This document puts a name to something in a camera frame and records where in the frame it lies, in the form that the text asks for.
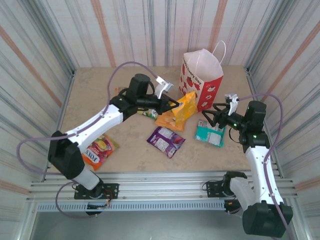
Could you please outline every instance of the wooden tabletop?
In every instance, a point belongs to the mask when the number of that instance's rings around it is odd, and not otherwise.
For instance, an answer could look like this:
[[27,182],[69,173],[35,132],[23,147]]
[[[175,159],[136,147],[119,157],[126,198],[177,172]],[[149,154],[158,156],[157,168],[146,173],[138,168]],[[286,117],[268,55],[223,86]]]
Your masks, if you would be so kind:
[[[223,66],[224,77],[214,100],[224,103],[226,93],[237,93],[239,97],[251,94],[242,66]],[[180,66],[151,67],[155,74],[174,84],[168,94],[178,100],[183,95],[178,89]],[[67,105],[62,132],[71,130],[100,111],[106,104],[107,82],[113,73],[112,67],[79,68]],[[116,87],[129,86],[131,78],[143,73],[151,76],[142,67],[123,67],[115,75],[111,86],[111,97]],[[250,100],[241,102],[237,112],[244,114]],[[164,153],[147,143],[148,137],[156,129],[154,120],[135,114],[125,122],[113,127],[106,134],[119,145],[97,172],[174,172],[174,171],[214,171],[214,170],[247,170],[250,169],[242,146],[233,142],[228,132],[224,135],[224,146],[218,148],[205,142],[195,140],[199,119],[205,119],[201,113],[190,117],[184,126],[184,132],[175,131],[185,138],[182,147],[169,159]],[[238,133],[232,132],[234,139]]]

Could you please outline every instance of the mounting plate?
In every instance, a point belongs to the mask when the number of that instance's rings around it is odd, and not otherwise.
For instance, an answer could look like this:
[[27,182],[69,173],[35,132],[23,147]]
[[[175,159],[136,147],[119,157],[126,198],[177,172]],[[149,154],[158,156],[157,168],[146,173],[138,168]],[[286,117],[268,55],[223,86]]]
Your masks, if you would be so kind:
[[205,184],[206,186],[206,194],[208,198],[226,198],[233,197],[224,192],[224,181],[209,181]]
[[[119,184],[118,183],[104,183],[103,188],[107,191],[105,191],[105,194],[108,196],[109,199],[117,199],[118,193],[119,193]],[[103,193],[98,198],[92,198],[88,195],[88,190],[82,186],[78,185],[75,187],[74,192],[74,199],[107,199],[106,195]]]

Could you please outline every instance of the yellow snack bag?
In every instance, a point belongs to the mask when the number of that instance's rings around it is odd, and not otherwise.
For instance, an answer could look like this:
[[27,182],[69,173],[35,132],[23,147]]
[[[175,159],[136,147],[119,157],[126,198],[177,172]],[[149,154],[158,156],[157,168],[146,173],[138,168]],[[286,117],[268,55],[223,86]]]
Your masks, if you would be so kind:
[[176,124],[186,121],[193,114],[198,112],[195,91],[186,93],[184,97],[180,98],[177,102],[180,103],[180,106],[172,109]]
[[175,115],[172,111],[166,111],[162,113],[162,115],[159,115],[155,121],[155,124],[160,127],[165,127],[171,130],[177,130],[181,132],[185,130],[185,123],[186,121],[177,124],[175,122]]

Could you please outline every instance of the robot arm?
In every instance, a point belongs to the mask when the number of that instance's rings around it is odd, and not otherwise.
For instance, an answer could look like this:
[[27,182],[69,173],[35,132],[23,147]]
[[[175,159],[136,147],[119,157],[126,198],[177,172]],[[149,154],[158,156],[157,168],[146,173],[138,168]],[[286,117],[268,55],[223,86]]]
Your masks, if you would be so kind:
[[[87,147],[95,139],[134,115],[138,110],[154,109],[158,114],[162,114],[179,106],[178,102],[163,94],[168,92],[173,85],[161,77],[158,77],[156,81],[159,84],[154,88],[148,76],[136,74],[131,79],[129,87],[110,100],[105,114],[103,109],[82,125],[66,133],[57,131],[52,135],[53,137],[60,137],[75,134],[66,139],[52,140],[50,142],[48,160],[67,179],[83,186],[86,197],[99,198],[104,188],[102,180],[85,166],[81,155],[88,151]],[[153,90],[152,94],[147,94],[149,86]],[[101,119],[96,124],[78,133],[100,116]],[[87,155],[92,159],[97,158],[93,152],[87,152]]]
[[[276,204],[288,224],[293,217],[293,211],[284,204],[278,191],[270,157],[265,161],[270,148],[268,136],[263,131],[267,106],[260,101],[251,101],[242,116],[236,113],[239,101],[236,94],[226,94],[225,100],[226,103],[214,103],[215,110],[204,110],[202,113],[212,127],[219,124],[218,127],[222,129],[228,125],[239,131],[239,143],[251,167],[253,189],[244,173],[229,171],[223,180],[206,184],[208,197],[236,196],[243,209],[242,225],[247,234],[280,238],[286,229],[270,196],[268,184],[271,185]],[[264,165],[268,179],[265,177]]]

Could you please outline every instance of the red snack bag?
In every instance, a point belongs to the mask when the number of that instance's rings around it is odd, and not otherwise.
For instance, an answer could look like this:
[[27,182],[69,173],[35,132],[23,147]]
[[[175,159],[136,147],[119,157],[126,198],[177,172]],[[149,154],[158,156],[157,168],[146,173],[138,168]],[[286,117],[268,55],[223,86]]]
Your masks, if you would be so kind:
[[118,147],[118,143],[103,134],[86,148],[82,158],[97,170]]

